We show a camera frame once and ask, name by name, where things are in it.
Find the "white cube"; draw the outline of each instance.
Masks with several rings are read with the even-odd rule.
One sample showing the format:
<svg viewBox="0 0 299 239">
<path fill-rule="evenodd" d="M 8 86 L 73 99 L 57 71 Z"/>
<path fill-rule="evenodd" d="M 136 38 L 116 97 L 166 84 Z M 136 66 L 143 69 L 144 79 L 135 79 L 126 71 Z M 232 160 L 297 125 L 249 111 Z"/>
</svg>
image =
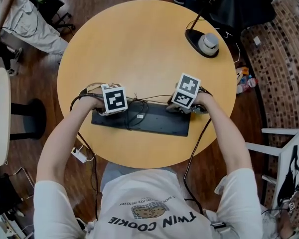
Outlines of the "white cube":
<svg viewBox="0 0 299 239">
<path fill-rule="evenodd" d="M 199 86 L 199 79 L 182 73 L 171 101 L 181 107 L 190 109 L 197 97 Z"/>
<path fill-rule="evenodd" d="M 125 88 L 120 84 L 102 84 L 101 88 L 106 111 L 104 115 L 123 112 L 128 108 Z"/>
</svg>

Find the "power adapter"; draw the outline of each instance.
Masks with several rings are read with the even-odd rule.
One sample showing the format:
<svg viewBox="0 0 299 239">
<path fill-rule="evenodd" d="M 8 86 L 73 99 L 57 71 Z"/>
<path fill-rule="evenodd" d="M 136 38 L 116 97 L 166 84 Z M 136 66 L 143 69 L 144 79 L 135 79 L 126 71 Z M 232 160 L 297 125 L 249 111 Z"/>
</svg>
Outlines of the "power adapter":
<svg viewBox="0 0 299 239">
<path fill-rule="evenodd" d="M 80 160 L 83 164 L 86 162 L 86 156 L 80 151 L 82 149 L 73 148 L 71 154 L 75 156 L 78 160 Z"/>
</svg>

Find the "cookie graphic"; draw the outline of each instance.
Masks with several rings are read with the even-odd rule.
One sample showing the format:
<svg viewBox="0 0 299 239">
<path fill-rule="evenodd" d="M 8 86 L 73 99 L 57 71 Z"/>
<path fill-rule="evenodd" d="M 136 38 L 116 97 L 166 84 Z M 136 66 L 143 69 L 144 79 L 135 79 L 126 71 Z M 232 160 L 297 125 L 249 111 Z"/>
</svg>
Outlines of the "cookie graphic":
<svg viewBox="0 0 299 239">
<path fill-rule="evenodd" d="M 150 208 L 136 207 L 133 210 L 135 214 L 142 218 L 150 218 L 153 215 L 153 211 Z"/>
<path fill-rule="evenodd" d="M 159 216 L 162 216 L 165 213 L 165 208 L 164 207 L 154 207 L 152 208 L 153 215 L 151 218 L 157 218 Z"/>
</svg>

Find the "white stool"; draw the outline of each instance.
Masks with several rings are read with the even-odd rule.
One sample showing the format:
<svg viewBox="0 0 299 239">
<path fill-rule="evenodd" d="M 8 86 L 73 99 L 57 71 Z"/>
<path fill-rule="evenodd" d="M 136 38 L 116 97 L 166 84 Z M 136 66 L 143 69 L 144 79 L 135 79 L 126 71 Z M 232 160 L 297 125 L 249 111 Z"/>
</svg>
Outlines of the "white stool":
<svg viewBox="0 0 299 239">
<path fill-rule="evenodd" d="M 263 175 L 262 178 L 270 183 L 275 184 L 275 194 L 272 202 L 271 209 L 278 208 L 278 193 L 283 185 L 286 175 L 288 174 L 289 164 L 293 153 L 293 147 L 298 145 L 298 161 L 299 166 L 299 129 L 283 129 L 283 128 L 263 128 L 261 129 L 262 133 L 272 133 L 272 134 L 288 134 L 294 135 L 294 137 L 283 147 L 276 148 L 270 146 L 264 146 L 261 144 L 246 143 L 246 146 L 249 150 L 254 150 L 257 152 L 265 153 L 272 156 L 277 156 L 278 161 L 278 174 L 277 179 Z M 299 172 L 296 176 L 296 185 L 299 184 Z"/>
</svg>

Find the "table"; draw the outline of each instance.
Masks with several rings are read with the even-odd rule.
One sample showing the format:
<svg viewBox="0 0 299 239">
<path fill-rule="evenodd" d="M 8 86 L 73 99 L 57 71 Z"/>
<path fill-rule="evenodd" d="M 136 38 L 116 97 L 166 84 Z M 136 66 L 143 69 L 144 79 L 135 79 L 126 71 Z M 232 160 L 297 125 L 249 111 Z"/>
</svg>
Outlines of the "table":
<svg viewBox="0 0 299 239">
<path fill-rule="evenodd" d="M 11 114 L 24 116 L 26 133 L 10 134 Z M 7 159 L 9 140 L 40 139 L 45 125 L 45 108 L 39 99 L 33 99 L 27 105 L 11 103 L 9 75 L 5 68 L 0 68 L 0 165 Z"/>
<path fill-rule="evenodd" d="M 136 0 L 91 18 L 74 35 L 61 60 L 57 91 L 63 115 L 90 83 L 120 83 L 128 97 L 136 93 L 138 98 L 146 98 L 171 95 L 183 72 L 201 79 L 201 85 L 230 115 L 236 98 L 233 58 L 207 21 L 199 21 L 195 29 L 218 36 L 219 54 L 209 59 L 194 50 L 184 33 L 196 16 L 170 2 Z M 93 151 L 108 161 L 135 168 L 158 168 L 187 160 L 209 119 L 209 115 L 192 115 L 188 137 L 180 137 L 92 125 L 91 117 L 89 113 L 80 133 Z M 215 138 L 210 124 L 196 154 Z"/>
</svg>

